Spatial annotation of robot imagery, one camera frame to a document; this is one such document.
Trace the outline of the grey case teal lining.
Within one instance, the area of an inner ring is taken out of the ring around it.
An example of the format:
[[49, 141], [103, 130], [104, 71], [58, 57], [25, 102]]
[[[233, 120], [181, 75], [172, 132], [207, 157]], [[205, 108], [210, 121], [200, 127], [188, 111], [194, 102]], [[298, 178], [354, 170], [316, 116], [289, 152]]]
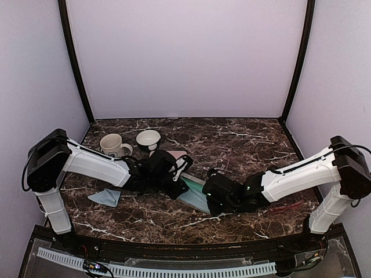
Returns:
[[187, 173], [182, 173], [180, 178], [188, 186], [188, 191], [182, 193], [177, 200], [205, 214], [210, 214], [206, 195], [202, 192], [206, 182]]

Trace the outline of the clear pink sunglasses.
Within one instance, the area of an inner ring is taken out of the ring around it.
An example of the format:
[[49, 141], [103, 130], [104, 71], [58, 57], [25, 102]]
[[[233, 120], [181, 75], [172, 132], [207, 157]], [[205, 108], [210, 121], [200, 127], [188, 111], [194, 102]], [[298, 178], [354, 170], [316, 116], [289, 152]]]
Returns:
[[276, 202], [272, 202], [260, 209], [263, 213], [280, 214], [303, 205], [303, 200], [299, 193], [293, 193], [285, 196]]

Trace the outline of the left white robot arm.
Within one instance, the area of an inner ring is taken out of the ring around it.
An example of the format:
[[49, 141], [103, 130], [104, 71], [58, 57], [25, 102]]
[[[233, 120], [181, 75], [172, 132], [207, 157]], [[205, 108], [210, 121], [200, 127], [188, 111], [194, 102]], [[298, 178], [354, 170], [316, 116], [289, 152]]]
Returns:
[[188, 191], [180, 174], [192, 164], [188, 155], [175, 158], [161, 149], [140, 160], [132, 156], [113, 158], [78, 144], [65, 130], [56, 129], [29, 150], [21, 186], [23, 191], [35, 193], [52, 231], [60, 235], [59, 243], [75, 253], [82, 240], [72, 232], [73, 224], [58, 189], [62, 172], [85, 175], [128, 191], [160, 191], [176, 199]]

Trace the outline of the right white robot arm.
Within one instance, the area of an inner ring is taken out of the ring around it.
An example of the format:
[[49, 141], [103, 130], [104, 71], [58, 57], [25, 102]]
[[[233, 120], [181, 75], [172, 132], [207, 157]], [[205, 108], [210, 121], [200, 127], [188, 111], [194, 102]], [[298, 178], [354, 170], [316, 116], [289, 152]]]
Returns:
[[216, 170], [210, 170], [202, 188], [211, 215], [254, 213], [261, 207], [322, 184], [333, 187], [319, 207], [305, 221], [305, 231], [296, 237], [296, 247], [308, 251], [317, 244], [337, 217], [354, 200], [370, 194], [370, 171], [361, 145], [342, 136], [312, 157], [290, 166], [250, 175], [241, 184]]

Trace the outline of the light blue cleaning cloth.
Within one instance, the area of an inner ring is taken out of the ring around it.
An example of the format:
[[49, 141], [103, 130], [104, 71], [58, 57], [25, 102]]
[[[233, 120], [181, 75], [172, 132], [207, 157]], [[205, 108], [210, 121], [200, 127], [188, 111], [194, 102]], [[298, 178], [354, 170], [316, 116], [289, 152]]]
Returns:
[[194, 209], [197, 209], [205, 214], [210, 214], [206, 196], [198, 191], [194, 192], [189, 189], [187, 192], [181, 194], [177, 199]]

